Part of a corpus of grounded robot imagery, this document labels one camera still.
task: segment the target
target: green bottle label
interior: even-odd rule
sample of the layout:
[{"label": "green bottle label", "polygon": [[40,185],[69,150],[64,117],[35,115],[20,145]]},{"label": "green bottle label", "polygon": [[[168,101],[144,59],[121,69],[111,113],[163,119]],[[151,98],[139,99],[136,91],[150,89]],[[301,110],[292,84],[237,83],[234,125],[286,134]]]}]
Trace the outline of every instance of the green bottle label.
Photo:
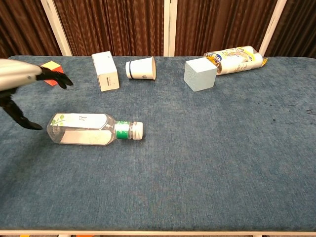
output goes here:
[{"label": "green bottle label", "polygon": [[118,121],[115,124],[117,139],[128,139],[130,122]]}]

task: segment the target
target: white paper cup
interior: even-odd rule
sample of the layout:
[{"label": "white paper cup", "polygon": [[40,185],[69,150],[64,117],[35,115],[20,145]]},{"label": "white paper cup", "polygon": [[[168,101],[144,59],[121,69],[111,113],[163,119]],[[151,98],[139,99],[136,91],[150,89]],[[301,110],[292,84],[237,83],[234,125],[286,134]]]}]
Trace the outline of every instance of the white paper cup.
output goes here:
[{"label": "white paper cup", "polygon": [[126,75],[130,79],[156,79],[154,57],[128,61],[125,65]]}]

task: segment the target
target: orange block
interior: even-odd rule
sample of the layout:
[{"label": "orange block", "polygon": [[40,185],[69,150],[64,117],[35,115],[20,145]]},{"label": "orange block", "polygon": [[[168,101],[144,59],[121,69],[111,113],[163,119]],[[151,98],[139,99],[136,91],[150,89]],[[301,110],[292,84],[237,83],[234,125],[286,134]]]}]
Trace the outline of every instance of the orange block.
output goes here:
[{"label": "orange block", "polygon": [[[54,72],[60,72],[60,73],[64,72],[63,68],[59,64],[57,64],[57,63],[55,63],[53,61],[50,61],[48,63],[43,64],[42,67],[51,69]],[[44,80],[44,81],[46,83],[50,84],[51,86],[54,86],[54,85],[58,84],[55,80],[52,80],[52,79],[47,79],[47,80]]]}]

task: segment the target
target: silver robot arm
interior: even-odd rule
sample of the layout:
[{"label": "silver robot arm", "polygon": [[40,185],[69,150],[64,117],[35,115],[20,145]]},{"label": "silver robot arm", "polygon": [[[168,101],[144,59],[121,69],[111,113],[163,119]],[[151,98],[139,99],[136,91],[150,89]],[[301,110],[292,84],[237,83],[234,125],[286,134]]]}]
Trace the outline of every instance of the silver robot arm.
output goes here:
[{"label": "silver robot arm", "polygon": [[73,85],[71,80],[60,72],[37,65],[10,59],[0,59],[0,106],[22,127],[41,130],[37,123],[30,122],[11,99],[18,87],[31,84],[37,80],[53,79],[63,89]]}]

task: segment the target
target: light blue cube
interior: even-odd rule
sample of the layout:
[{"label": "light blue cube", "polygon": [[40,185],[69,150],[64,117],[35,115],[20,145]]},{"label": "light blue cube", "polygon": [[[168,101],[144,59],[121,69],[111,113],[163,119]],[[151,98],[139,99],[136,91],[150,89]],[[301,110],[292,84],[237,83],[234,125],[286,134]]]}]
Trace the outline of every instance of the light blue cube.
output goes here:
[{"label": "light blue cube", "polygon": [[215,83],[217,67],[207,58],[198,58],[186,62],[184,81],[193,91],[212,88]]}]

